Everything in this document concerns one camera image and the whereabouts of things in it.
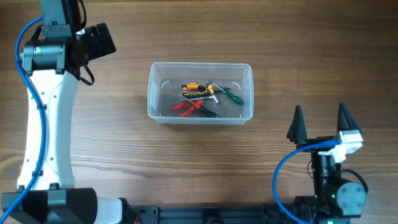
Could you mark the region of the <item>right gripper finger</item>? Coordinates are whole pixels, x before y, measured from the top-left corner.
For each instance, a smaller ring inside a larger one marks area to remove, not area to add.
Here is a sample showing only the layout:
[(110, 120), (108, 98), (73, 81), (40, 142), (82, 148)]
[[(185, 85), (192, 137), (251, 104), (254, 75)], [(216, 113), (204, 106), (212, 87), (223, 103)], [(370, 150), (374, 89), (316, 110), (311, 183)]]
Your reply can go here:
[(307, 129), (305, 127), (305, 121), (300, 105), (295, 107), (294, 117), (290, 124), (286, 138), (289, 139), (290, 142), (294, 142), (296, 145), (307, 143)]
[(355, 130), (361, 133), (361, 128), (349, 112), (346, 103), (341, 102), (338, 108), (337, 132)]

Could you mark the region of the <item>green handled screwdriver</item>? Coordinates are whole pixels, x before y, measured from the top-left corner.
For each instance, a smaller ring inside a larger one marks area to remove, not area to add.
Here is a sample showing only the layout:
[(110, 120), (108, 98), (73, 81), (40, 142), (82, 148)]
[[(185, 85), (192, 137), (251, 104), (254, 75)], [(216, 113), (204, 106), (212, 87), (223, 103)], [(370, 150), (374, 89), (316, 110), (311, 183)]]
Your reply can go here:
[(238, 105), (243, 105), (243, 104), (244, 104), (244, 101), (243, 101), (240, 97), (238, 97), (238, 96), (232, 94), (231, 92), (229, 92), (229, 91), (227, 91), (227, 90), (225, 90), (225, 89), (219, 87), (218, 85), (216, 85), (216, 84), (213, 83), (212, 81), (210, 81), (210, 83), (211, 83), (213, 86), (215, 86), (217, 89), (221, 90), (229, 99), (231, 99), (231, 100), (232, 100), (233, 102), (235, 102), (236, 104), (238, 104)]

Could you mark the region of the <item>silver L-shaped socket wrench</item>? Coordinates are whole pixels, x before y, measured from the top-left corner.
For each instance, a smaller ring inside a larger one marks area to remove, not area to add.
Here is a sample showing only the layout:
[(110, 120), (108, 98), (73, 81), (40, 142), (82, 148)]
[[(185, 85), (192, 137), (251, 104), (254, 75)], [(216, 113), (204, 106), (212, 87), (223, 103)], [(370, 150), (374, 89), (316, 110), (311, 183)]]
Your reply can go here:
[(211, 99), (213, 100), (214, 104), (219, 104), (220, 101), (216, 95), (211, 95), (211, 96), (204, 96), (204, 97), (198, 97), (198, 98), (187, 98), (183, 97), (182, 101), (195, 101), (195, 100), (205, 100), (205, 99)]

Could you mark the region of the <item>red black screwdriver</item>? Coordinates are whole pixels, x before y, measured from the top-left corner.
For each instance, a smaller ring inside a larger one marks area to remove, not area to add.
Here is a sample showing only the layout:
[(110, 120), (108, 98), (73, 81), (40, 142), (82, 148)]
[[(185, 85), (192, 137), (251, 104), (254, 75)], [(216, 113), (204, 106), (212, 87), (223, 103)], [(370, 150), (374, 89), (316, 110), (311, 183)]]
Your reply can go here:
[(199, 110), (209, 118), (219, 118), (219, 116), (215, 112), (209, 110), (208, 108), (206, 108), (202, 105), (204, 100), (195, 100), (195, 101), (189, 100), (188, 102), (190, 102), (192, 104), (191, 107), (189, 107), (189, 109), (186, 110), (185, 112), (180, 113), (179, 114), (180, 117), (186, 117), (186, 116), (190, 115), (192, 112), (194, 112), (195, 110)]

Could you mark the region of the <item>red handled snips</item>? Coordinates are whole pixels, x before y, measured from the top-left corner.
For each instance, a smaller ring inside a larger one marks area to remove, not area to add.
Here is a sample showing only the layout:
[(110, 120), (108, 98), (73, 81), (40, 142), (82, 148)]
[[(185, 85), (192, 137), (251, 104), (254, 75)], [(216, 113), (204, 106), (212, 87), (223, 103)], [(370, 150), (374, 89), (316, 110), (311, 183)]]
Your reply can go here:
[(174, 106), (172, 108), (172, 111), (178, 111), (178, 110), (186, 108), (185, 111), (183, 111), (177, 115), (178, 117), (186, 117), (186, 116), (190, 115), (191, 113), (193, 113), (195, 110), (198, 110), (203, 102), (204, 102), (204, 100), (195, 100), (195, 101), (193, 101), (193, 103), (190, 101), (183, 101), (182, 103)]

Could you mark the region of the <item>orange black long-nose pliers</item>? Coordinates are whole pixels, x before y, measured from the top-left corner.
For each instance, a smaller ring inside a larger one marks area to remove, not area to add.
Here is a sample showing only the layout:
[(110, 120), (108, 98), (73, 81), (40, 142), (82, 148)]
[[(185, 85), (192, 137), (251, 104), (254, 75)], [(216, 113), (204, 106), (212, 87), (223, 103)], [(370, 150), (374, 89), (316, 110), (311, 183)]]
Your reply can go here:
[(215, 87), (212, 82), (208, 82), (207, 84), (184, 83), (181, 88), (183, 90), (182, 96), (188, 99), (212, 96), (217, 92), (230, 90), (228, 87)]

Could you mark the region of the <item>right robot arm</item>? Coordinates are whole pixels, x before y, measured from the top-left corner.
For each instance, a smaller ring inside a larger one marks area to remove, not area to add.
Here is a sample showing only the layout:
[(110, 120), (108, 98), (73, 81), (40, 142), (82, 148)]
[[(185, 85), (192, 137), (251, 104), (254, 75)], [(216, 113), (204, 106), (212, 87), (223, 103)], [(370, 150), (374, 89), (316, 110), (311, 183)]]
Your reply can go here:
[(290, 211), (307, 223), (349, 223), (363, 214), (368, 186), (355, 171), (342, 169), (348, 154), (363, 146), (362, 130), (345, 103), (338, 109), (337, 131), (334, 136), (309, 138), (301, 106), (295, 113), (287, 139), (297, 149), (310, 153), (314, 196), (297, 196)]

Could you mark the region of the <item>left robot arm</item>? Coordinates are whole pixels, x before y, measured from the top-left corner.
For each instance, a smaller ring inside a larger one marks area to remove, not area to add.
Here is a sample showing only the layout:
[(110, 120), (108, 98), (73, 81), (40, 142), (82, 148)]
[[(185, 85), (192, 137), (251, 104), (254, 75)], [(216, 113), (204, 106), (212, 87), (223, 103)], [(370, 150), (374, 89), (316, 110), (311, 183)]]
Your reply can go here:
[(29, 97), (27, 140), (15, 192), (1, 198), (2, 221), (20, 223), (124, 223), (128, 205), (75, 187), (70, 154), (72, 107), (82, 70), (115, 52), (106, 24), (87, 26), (83, 1), (42, 1), (28, 23), (35, 32), (16, 40), (16, 68)]

